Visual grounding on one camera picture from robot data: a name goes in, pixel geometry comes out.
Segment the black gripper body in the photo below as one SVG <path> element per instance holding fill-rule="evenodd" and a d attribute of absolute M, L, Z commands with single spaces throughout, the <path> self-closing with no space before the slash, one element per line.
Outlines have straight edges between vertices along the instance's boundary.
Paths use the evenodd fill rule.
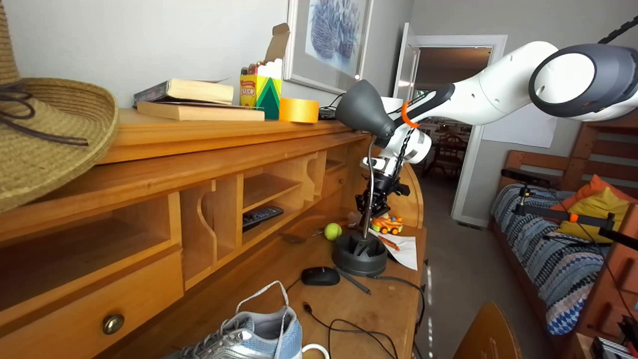
<path fill-rule="evenodd" d="M 386 170 L 386 160 L 374 156 L 376 142 L 370 142 L 368 152 L 362 160 L 362 168 L 368 176 L 366 190 L 356 198 L 362 216 L 380 218 L 392 212 L 388 198 L 392 194 L 409 196 L 411 190 L 402 182 L 400 168 Z"/>

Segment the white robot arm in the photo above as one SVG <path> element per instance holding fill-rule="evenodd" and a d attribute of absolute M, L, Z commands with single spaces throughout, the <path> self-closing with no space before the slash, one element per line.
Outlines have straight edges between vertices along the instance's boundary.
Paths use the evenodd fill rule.
<path fill-rule="evenodd" d="M 340 118 L 370 132 L 382 154 L 364 158 L 370 188 L 358 198 L 358 208 L 378 218 L 390 212 L 390 194 L 409 194 L 400 182 L 402 168 L 423 162 L 433 148 L 433 140 L 419 130 L 423 120 L 445 118 L 481 126 L 533 104 L 555 118 L 603 122 L 633 112 L 637 95 L 638 51 L 607 41 L 567 49 L 529 43 L 398 114 L 388 114 L 380 93 L 362 81 L 342 100 Z"/>

